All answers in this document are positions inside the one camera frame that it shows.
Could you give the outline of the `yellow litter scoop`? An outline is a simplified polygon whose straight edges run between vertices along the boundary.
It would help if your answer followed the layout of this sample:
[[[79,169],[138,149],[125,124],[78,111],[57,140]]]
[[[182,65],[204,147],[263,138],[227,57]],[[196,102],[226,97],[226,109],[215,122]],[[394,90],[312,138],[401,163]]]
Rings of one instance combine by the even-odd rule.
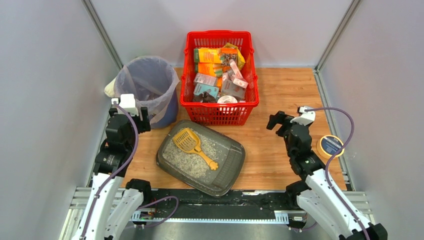
[[[203,152],[200,138],[189,127],[182,128],[172,137],[172,141],[183,152],[200,156],[211,171],[218,170],[219,164]]]

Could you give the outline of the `grey litter box tray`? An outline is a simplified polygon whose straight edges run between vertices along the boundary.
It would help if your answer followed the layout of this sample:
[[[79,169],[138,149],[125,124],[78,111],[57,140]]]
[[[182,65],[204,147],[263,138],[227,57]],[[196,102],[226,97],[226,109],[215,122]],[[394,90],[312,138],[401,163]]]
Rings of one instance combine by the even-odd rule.
[[[201,150],[218,164],[211,170],[194,153],[179,149],[173,137],[189,128],[200,139]],[[224,196],[236,182],[245,162],[245,148],[236,140],[190,120],[179,121],[167,134],[156,154],[156,165],[185,184],[212,197]]]

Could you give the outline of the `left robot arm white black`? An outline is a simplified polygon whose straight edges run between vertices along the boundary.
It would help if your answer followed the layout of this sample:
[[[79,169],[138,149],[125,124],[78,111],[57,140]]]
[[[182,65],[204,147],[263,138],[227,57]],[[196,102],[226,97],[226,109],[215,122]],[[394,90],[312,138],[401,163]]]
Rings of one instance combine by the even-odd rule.
[[[151,196],[151,185],[130,180],[116,207],[112,207],[139,143],[139,134],[151,130],[148,109],[109,109],[106,138],[94,160],[92,186],[85,211],[72,239],[117,240],[136,209]]]

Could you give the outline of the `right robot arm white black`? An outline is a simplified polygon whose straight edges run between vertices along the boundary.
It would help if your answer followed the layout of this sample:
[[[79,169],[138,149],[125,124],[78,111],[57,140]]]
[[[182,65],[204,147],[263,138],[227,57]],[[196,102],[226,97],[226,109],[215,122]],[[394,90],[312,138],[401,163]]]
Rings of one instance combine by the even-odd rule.
[[[380,223],[373,224],[334,183],[327,166],[312,149],[309,127],[315,112],[300,107],[298,116],[278,111],[269,117],[266,128],[277,124],[276,135],[284,139],[293,172],[300,180],[286,187],[295,208],[306,211],[333,240],[386,240],[388,232]]]

